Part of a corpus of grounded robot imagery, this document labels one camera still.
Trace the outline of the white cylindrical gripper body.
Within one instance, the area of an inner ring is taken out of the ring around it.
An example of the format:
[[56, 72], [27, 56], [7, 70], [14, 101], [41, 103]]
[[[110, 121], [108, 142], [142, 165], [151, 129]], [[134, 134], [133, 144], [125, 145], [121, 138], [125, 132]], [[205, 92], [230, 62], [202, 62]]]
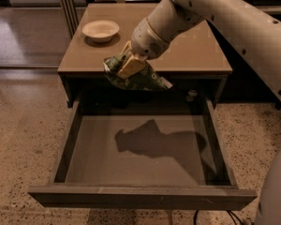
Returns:
[[172, 0], [161, 0], [154, 10], [134, 29], [131, 37], [133, 53], [158, 58], [181, 33], [188, 31], [203, 18], [176, 5]]

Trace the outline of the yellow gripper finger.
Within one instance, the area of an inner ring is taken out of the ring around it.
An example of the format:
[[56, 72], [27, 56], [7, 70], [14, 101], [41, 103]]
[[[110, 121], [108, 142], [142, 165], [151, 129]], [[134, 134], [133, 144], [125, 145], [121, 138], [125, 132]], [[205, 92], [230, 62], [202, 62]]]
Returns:
[[130, 56], [132, 54], [131, 51], [131, 41], [128, 41], [124, 48], [120, 52], [121, 55]]
[[115, 75], [121, 79], [127, 79], [136, 73], [140, 72], [145, 67], [145, 56], [138, 54], [132, 54], [123, 63], [121, 68], [115, 73]]

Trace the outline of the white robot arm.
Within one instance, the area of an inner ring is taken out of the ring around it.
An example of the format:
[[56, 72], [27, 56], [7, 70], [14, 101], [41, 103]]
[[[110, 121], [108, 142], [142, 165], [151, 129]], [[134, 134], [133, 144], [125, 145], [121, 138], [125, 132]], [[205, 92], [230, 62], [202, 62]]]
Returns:
[[281, 22], [244, 0], [162, 0], [135, 28], [129, 58], [116, 76], [127, 79], [156, 59], [179, 34], [209, 21], [281, 102]]

